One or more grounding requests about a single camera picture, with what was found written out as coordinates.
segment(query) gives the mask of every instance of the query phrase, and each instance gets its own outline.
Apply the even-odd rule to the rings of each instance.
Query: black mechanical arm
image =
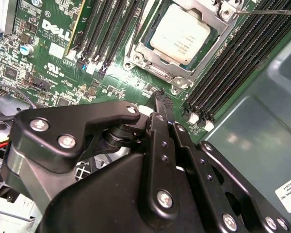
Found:
[[[146,116],[126,101],[27,110],[2,176],[44,214],[37,233],[283,233],[290,223],[206,141],[195,145],[158,91]],[[76,181],[77,162],[130,154]]]

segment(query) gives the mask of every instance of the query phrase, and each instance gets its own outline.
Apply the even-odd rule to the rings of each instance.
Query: black ram slot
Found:
[[[112,14],[113,12],[117,12],[117,9],[120,5],[120,3],[122,3],[124,0],[117,0],[115,5],[114,5],[114,0],[108,0],[108,4],[106,4],[106,8],[105,10],[103,11],[103,15],[102,17],[99,19],[99,23],[98,23],[98,27],[97,27],[97,30],[91,40],[91,43],[90,43],[90,46],[89,46],[89,49],[88,49],[88,52],[91,54],[90,56],[93,57],[95,55],[95,48],[96,46],[98,45],[98,40],[99,38],[101,37],[101,35],[103,35],[103,38],[105,37],[109,27],[110,27],[110,23],[109,23],[109,20],[112,21],[113,17],[112,17]],[[103,31],[103,27],[105,24],[108,24],[108,28]]]
[[[265,10],[269,9],[274,1],[264,0],[257,7],[256,10]],[[236,34],[235,38],[231,41],[230,44],[221,54],[221,56],[215,61],[213,66],[207,71],[204,77],[199,81],[197,86],[194,88],[193,92],[187,99],[189,104],[195,104],[196,100],[204,93],[204,90],[207,89],[208,85],[215,80],[215,74],[221,69],[222,65],[226,63],[230,56],[231,52],[238,46],[246,34],[250,32],[252,27],[262,19],[262,15],[250,15],[246,22],[242,25],[241,30]]]
[[[285,3],[283,2],[282,5],[275,7],[276,9],[282,9],[284,4]],[[243,45],[240,48],[237,48],[233,53],[233,61],[231,61],[232,63],[229,64],[229,66],[225,66],[220,71],[220,73],[217,74],[221,78],[213,82],[210,88],[204,93],[203,96],[205,98],[201,98],[199,100],[199,108],[207,111],[208,100],[216,100],[216,96],[220,95],[220,92],[225,91],[227,86],[234,81],[235,74],[238,71],[241,72],[244,68],[243,63],[245,62],[247,64],[248,58],[258,52],[255,50],[255,48],[260,50],[261,46],[259,46],[259,44],[262,44],[263,41],[267,41],[268,36],[264,35],[264,33],[275,31],[275,28],[273,26],[274,20],[280,25],[280,21],[278,21],[278,19],[280,19],[280,17],[275,15],[264,17],[262,19],[263,21],[254,28],[254,33],[251,33],[248,35],[248,37],[246,37]]]
[[[117,37],[115,43],[113,44],[112,48],[110,49],[110,52],[108,53],[109,55],[106,57],[106,60],[104,61],[103,65],[99,71],[100,77],[104,77],[109,65],[113,61],[118,48],[120,47],[124,37],[126,36],[127,31],[129,30],[132,19],[134,18],[134,16],[137,13],[139,3],[141,3],[141,2],[142,2],[142,0],[134,0],[133,5],[130,9],[129,15],[126,17],[125,22],[120,30],[121,34]]]
[[[291,6],[285,7],[286,10],[290,10]],[[236,61],[238,61],[237,64],[234,65],[233,68],[235,70],[228,70],[222,76],[224,78],[227,77],[227,79],[224,82],[221,82],[218,86],[219,89],[217,91],[213,91],[209,96],[207,100],[210,100],[208,102],[205,102],[200,107],[206,111],[209,112],[211,110],[212,106],[215,102],[217,102],[219,99],[222,98],[222,95],[227,92],[234,83],[237,82],[237,79],[240,78],[240,76],[243,78],[243,72],[245,72],[248,67],[250,66],[251,62],[256,62],[256,60],[261,60],[260,54],[269,53],[270,51],[266,49],[268,44],[273,44],[276,36],[278,36],[278,31],[282,33],[281,31],[284,30],[284,28],[281,26],[280,30],[277,30],[279,25],[284,25],[285,22],[288,20],[287,16],[273,16],[271,18],[271,23],[267,24],[267,30],[264,30],[263,32],[257,32],[259,37],[257,37],[257,41],[252,39],[252,44],[250,44],[245,52],[242,52],[239,54],[238,57],[236,57]]]
[[[285,24],[286,24],[286,29],[282,31],[282,34],[279,35],[278,39],[274,39],[274,42],[268,46],[267,51],[271,51],[272,49],[274,49],[277,43],[279,43],[280,40],[283,38],[285,33],[287,33],[291,29],[290,20],[287,21]],[[220,108],[226,103],[226,101],[229,98],[231,98],[231,96],[235,93],[235,91],[247,80],[247,77],[250,76],[250,74],[257,69],[257,67],[260,65],[259,63],[267,59],[267,56],[268,56],[268,52],[265,52],[263,54],[263,57],[257,60],[256,62],[254,62],[251,65],[250,69],[248,69],[246,73],[242,75],[242,78],[239,79],[223,97],[220,97],[217,100],[217,102],[214,103],[214,105],[211,107],[211,112],[213,114],[216,114],[220,110]]]
[[[117,9],[115,16],[112,19],[111,25],[107,31],[105,39],[103,41],[103,44],[100,46],[100,48],[96,52],[96,54],[98,56],[98,60],[96,61],[97,63],[101,61],[103,55],[106,53],[110,39],[114,35],[114,31],[115,31],[115,28],[117,26],[117,23],[119,22],[120,18],[127,11],[127,9],[125,9],[126,6],[127,6],[127,2],[124,0],[124,1],[122,1],[121,6]]]
[[[82,35],[82,42],[80,45],[80,50],[86,50],[88,48],[89,41],[93,37],[98,25],[98,20],[94,20],[94,18],[95,16],[98,16],[98,18],[101,17],[101,14],[104,10],[104,7],[107,1],[108,0],[95,1],[91,15],[89,16],[84,33]]]
[[[291,10],[289,0],[266,2],[262,2],[256,10],[261,6]],[[290,28],[291,17],[288,16],[249,16],[188,97],[188,110],[202,110],[212,116],[216,114]]]
[[[106,61],[108,63],[111,63],[112,60],[114,59],[115,55],[116,55],[116,52],[118,50],[118,48],[120,47],[120,44],[122,43],[123,41],[123,38],[124,36],[126,35],[128,29],[129,29],[129,26],[132,22],[132,19],[134,18],[134,16],[136,15],[137,13],[137,10],[138,10],[138,7],[139,7],[139,3],[142,2],[142,0],[134,0],[134,3],[130,9],[130,12],[129,12],[129,15],[128,17],[126,18],[125,20],[125,23],[123,24],[123,27],[121,29],[121,34],[120,36],[117,37],[114,45],[112,46],[110,52],[109,52],[109,55],[107,56],[107,59]]]

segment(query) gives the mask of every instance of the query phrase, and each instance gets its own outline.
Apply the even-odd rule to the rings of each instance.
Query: ram slot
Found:
[[[261,2],[255,10],[265,10],[269,9],[272,4],[275,2],[265,0]],[[228,45],[227,48],[223,51],[223,53],[217,58],[217,60],[213,63],[213,65],[209,68],[206,74],[202,77],[202,79],[198,82],[194,90],[191,92],[189,97],[187,98],[187,102],[189,105],[198,106],[196,101],[204,94],[204,91],[208,88],[208,86],[216,80],[216,74],[218,71],[228,62],[231,58],[231,52],[237,47],[246,35],[251,32],[252,28],[254,29],[254,25],[263,18],[261,15],[251,15],[247,18],[247,20],[243,23],[239,32],[235,35],[234,39],[231,41],[231,45]]]
[[[104,76],[106,70],[108,69],[109,65],[111,64],[111,62],[113,61],[118,48],[120,47],[124,37],[126,36],[126,33],[129,31],[129,27],[131,26],[132,20],[134,17],[141,17],[140,12],[138,14],[138,9],[139,9],[139,5],[142,2],[142,0],[134,0],[133,5],[130,9],[130,12],[128,14],[128,16],[126,17],[126,20],[120,30],[121,34],[117,37],[115,43],[113,44],[112,48],[110,49],[103,65],[102,68],[99,71],[99,74],[101,77]]]
[[[99,19],[97,30],[92,37],[88,49],[88,53],[90,54],[88,57],[94,57],[96,51],[99,50],[99,39],[103,40],[105,38],[114,14],[117,12],[117,9],[121,2],[123,2],[123,0],[109,0],[106,4],[103,15]]]
[[[282,9],[284,5],[285,2],[279,2],[274,6],[274,8]],[[209,100],[213,100],[212,96],[223,90],[224,84],[228,85],[230,82],[233,81],[232,78],[234,76],[232,74],[237,72],[237,69],[241,67],[240,63],[243,60],[246,60],[246,54],[254,51],[252,47],[256,43],[259,43],[259,40],[263,40],[263,38],[261,37],[263,33],[273,32],[273,29],[270,26],[272,25],[272,21],[275,18],[276,16],[272,15],[263,16],[263,18],[254,25],[252,30],[250,30],[250,32],[245,36],[242,42],[239,43],[238,46],[234,49],[226,65],[224,65],[222,69],[216,73],[216,77],[218,78],[214,82],[212,82],[211,85],[209,85],[208,89],[203,94],[203,98],[200,98],[196,102],[199,108],[205,110],[205,105],[207,104],[207,102]]]
[[[280,16],[280,18],[283,18],[283,22],[278,22],[273,25],[277,28],[276,35],[269,37],[268,41],[261,41],[263,48],[260,49],[261,52],[257,52],[258,56],[253,56],[250,61],[247,62],[245,65],[246,68],[237,74],[237,78],[226,88],[225,92],[221,92],[217,95],[217,99],[207,106],[206,111],[216,114],[226,103],[226,101],[235,93],[235,91],[247,80],[250,74],[257,69],[260,62],[267,59],[269,52],[276,47],[283,36],[289,32],[291,29],[291,16]]]
[[[120,7],[118,7],[115,13],[115,16],[112,19],[111,25],[108,28],[108,31],[103,40],[103,43],[100,46],[100,48],[96,51],[97,59],[95,59],[95,61],[97,63],[101,61],[102,57],[107,52],[108,44],[110,43],[110,39],[114,36],[114,32],[115,32],[116,27],[118,26],[119,20],[127,15],[126,12],[129,11],[130,7],[131,7],[131,2],[129,2],[129,0],[124,0],[120,3]],[[122,35],[125,34],[125,32],[120,30],[119,32],[117,32],[117,36],[119,33],[121,33]]]
[[[106,5],[108,0],[97,0],[94,3],[94,7],[91,11],[91,14],[88,19],[88,23],[84,29],[84,33],[82,35],[82,42],[80,45],[80,51],[84,51],[88,49],[89,42],[91,38],[93,38],[93,35],[96,32],[97,25],[99,22],[99,19],[101,17],[101,14],[104,10],[104,7]]]

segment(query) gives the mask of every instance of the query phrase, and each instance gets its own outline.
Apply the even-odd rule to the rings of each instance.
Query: metal screw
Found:
[[[205,147],[206,147],[207,150],[212,151],[212,148],[211,148],[211,146],[209,144],[205,143]]]
[[[178,93],[179,93],[179,89],[176,88],[176,87],[174,87],[174,86],[172,86],[172,88],[171,88],[171,94],[177,95]]]
[[[30,122],[30,127],[34,131],[44,132],[49,128],[49,124],[45,120],[36,119]]]
[[[128,106],[127,107],[127,110],[130,112],[130,113],[133,113],[133,114],[135,114],[137,111],[136,111],[136,109],[134,109],[133,107],[131,107],[131,106]]]
[[[220,16],[222,19],[229,19],[232,15],[232,11],[230,9],[222,10],[220,12]]]
[[[237,231],[236,222],[231,215],[224,214],[222,216],[222,218],[223,218],[223,221],[224,221],[225,225],[227,226],[227,228],[229,228],[233,232]]]
[[[156,118],[160,121],[164,121],[164,117],[162,115],[156,115]]]
[[[36,7],[41,7],[41,5],[42,5],[41,0],[31,0],[31,3]]]
[[[63,135],[58,138],[58,143],[63,148],[71,149],[75,147],[76,140],[71,136]]]
[[[280,226],[282,226],[283,229],[285,229],[286,231],[288,230],[288,226],[286,225],[284,220],[282,220],[281,218],[277,218],[277,222],[279,223]]]
[[[185,132],[185,129],[181,125],[178,125],[178,129],[182,132]]]
[[[165,191],[159,191],[157,193],[157,200],[159,201],[161,206],[164,208],[170,208],[173,205],[173,200],[171,196]]]
[[[141,56],[140,54],[136,54],[136,55],[134,55],[133,60],[134,60],[134,62],[136,62],[136,63],[142,63],[143,58],[142,58],[142,56]]]
[[[274,231],[277,230],[277,226],[276,226],[276,223],[274,222],[274,220],[272,220],[270,217],[266,217],[265,221],[271,229],[273,229]]]
[[[162,160],[163,160],[164,162],[168,162],[168,157],[167,157],[166,155],[163,155],[163,156],[162,156]]]

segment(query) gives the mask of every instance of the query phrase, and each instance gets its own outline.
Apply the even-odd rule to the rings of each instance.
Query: black plastic bracket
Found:
[[[287,232],[277,219],[281,219],[291,231],[291,224],[211,143],[201,141],[197,149],[207,155],[213,170],[220,177],[222,191],[249,232]],[[274,219],[276,230],[267,223],[269,218]]]
[[[153,112],[145,136],[146,152],[142,166],[138,210],[155,229],[169,226],[179,214],[174,141],[169,137],[164,111]]]
[[[139,118],[137,108],[126,101],[26,110],[16,115],[10,138],[26,157],[50,171],[65,173],[78,161],[117,151],[103,141],[99,143],[102,133],[116,124],[134,124]],[[35,131],[30,127],[35,119],[47,122],[49,128]],[[75,146],[61,147],[58,138],[62,135],[72,137]]]

